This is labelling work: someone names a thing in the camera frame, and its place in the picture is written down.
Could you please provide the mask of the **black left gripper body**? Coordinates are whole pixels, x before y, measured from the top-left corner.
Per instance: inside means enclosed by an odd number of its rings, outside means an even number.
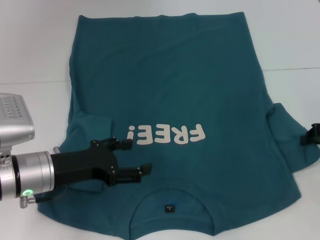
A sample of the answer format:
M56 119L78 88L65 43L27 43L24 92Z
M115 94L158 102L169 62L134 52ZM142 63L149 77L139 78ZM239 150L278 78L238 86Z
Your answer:
M119 165L113 151L119 143L118 139L93 140L85 150L52 154L54 185L58 187L88 180L115 185Z

